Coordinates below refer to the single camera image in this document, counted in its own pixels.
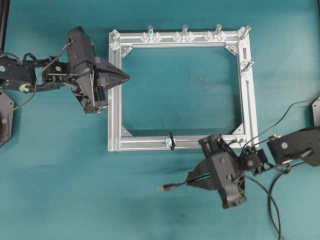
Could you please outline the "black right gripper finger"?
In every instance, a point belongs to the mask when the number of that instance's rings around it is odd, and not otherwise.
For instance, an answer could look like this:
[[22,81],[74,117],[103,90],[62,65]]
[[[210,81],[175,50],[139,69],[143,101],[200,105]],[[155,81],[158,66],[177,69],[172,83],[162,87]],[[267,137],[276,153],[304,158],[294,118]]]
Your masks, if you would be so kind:
[[227,159],[231,159],[232,161],[237,160],[236,153],[230,148],[221,134],[206,136],[200,139],[198,143],[205,156],[202,162],[213,160],[225,162]]
[[218,190],[220,188],[218,168],[211,160],[202,160],[193,171],[189,172],[186,184],[205,190]]

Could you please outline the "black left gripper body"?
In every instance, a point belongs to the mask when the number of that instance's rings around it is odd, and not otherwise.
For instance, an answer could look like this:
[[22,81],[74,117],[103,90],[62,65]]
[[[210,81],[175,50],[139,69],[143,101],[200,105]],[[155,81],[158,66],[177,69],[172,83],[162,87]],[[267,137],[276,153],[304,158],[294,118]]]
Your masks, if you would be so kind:
[[84,32],[81,26],[73,28],[68,33],[68,76],[66,79],[71,84],[81,76],[93,74],[95,77],[96,54],[90,37]]

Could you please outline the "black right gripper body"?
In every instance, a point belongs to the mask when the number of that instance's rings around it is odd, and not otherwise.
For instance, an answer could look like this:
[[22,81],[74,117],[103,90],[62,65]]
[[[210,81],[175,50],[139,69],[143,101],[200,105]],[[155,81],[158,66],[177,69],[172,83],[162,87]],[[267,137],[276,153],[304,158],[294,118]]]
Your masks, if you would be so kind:
[[246,201],[244,190],[241,187],[241,179],[243,178],[243,171],[236,160],[227,159],[225,162],[219,160],[212,160],[218,168],[219,189],[217,190],[224,209],[236,207],[237,205]]

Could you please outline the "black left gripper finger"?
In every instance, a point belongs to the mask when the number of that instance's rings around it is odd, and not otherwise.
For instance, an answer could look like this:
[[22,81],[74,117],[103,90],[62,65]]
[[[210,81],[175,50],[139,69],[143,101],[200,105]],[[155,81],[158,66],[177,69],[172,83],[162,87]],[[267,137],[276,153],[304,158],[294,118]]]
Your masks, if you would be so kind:
[[95,85],[104,90],[126,83],[131,78],[115,65],[97,56],[95,57],[94,77]]
[[71,91],[85,114],[99,114],[109,103],[103,85],[95,84],[94,74],[83,75],[75,79]]

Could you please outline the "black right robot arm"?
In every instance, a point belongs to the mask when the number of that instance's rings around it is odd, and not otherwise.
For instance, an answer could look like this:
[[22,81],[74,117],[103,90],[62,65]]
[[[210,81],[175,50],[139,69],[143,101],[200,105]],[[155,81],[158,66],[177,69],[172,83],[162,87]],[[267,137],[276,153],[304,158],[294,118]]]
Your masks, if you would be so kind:
[[199,141],[205,159],[188,173],[186,183],[192,187],[217,190],[223,208],[238,206],[246,201],[245,172],[253,175],[302,159],[317,167],[320,164],[320,129],[304,128],[293,133],[270,137],[267,146],[275,164],[270,164],[263,149],[247,146],[237,155],[219,134],[210,135]]

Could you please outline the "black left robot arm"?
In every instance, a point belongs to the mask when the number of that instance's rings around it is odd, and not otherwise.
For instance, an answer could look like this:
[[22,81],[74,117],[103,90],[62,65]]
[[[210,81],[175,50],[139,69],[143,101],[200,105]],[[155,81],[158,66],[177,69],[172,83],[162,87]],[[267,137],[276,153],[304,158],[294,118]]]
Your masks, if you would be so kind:
[[26,53],[23,60],[0,54],[0,86],[24,93],[70,87],[86,114],[100,113],[109,103],[106,91],[126,83],[130,76],[107,60],[96,56],[90,37],[78,26],[67,36],[64,49],[68,61],[57,56],[37,59]]

